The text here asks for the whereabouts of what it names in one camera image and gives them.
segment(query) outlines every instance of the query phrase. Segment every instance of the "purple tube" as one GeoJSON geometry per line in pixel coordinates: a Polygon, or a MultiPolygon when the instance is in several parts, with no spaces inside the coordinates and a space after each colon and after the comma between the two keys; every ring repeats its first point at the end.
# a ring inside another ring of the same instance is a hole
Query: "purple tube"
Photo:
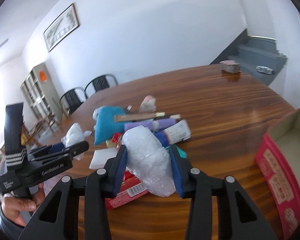
{"type": "Polygon", "coordinates": [[[155,121],[129,122],[124,124],[124,131],[126,132],[131,128],[142,125],[149,128],[151,132],[156,132],[175,125],[176,123],[177,121],[173,118],[159,119],[155,121]]]}

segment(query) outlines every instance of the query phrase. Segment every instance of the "framed picture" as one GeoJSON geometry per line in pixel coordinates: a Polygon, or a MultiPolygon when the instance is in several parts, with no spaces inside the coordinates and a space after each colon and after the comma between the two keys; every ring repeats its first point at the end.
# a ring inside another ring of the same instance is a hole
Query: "framed picture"
{"type": "Polygon", "coordinates": [[[44,31],[43,36],[50,52],[60,41],[79,27],[74,4],[71,4],[44,31]]]}

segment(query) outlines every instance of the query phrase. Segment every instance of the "wooden table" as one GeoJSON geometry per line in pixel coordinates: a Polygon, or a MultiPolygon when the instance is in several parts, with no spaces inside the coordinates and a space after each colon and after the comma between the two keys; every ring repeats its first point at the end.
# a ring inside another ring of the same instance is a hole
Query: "wooden table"
{"type": "MultiPolygon", "coordinates": [[[[228,74],[220,65],[188,68],[135,80],[102,90],[91,96],[67,119],[49,140],[58,143],[70,126],[78,122],[93,131],[93,111],[102,105],[137,110],[145,96],[157,98],[159,111],[181,114],[192,137],[178,145],[187,152],[192,165],[209,176],[234,176],[260,208],[279,239],[282,228],[279,215],[254,156],[266,130],[293,108],[278,94],[248,74],[228,74]]],[[[81,161],[63,175],[73,178],[89,175],[95,149],[91,147],[81,161]]],[[[46,192],[62,177],[45,182],[46,192]]],[[[79,234],[84,239],[84,202],[80,201],[79,234]]],[[[108,211],[113,239],[184,239],[189,201],[177,194],[157,197],[146,194],[130,203],[108,211]]],[[[213,239],[218,239],[216,199],[213,199],[213,239]]]]}

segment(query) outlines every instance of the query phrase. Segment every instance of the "barcode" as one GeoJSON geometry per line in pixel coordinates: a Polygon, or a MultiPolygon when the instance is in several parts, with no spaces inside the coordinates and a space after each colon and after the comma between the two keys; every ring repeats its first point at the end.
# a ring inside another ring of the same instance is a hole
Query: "barcode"
{"type": "Polygon", "coordinates": [[[133,197],[133,196],[138,195],[139,193],[141,193],[145,190],[147,190],[147,188],[145,186],[143,186],[142,183],[139,183],[138,185],[135,185],[135,186],[127,189],[127,193],[129,195],[129,197],[133,197]]]}

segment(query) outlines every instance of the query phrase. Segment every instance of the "silver object on stair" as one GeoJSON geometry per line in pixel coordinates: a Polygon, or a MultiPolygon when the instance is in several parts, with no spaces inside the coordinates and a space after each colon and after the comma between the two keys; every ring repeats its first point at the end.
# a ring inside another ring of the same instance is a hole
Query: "silver object on stair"
{"type": "Polygon", "coordinates": [[[273,69],[266,66],[256,66],[258,72],[271,75],[273,73],[273,69]]]}

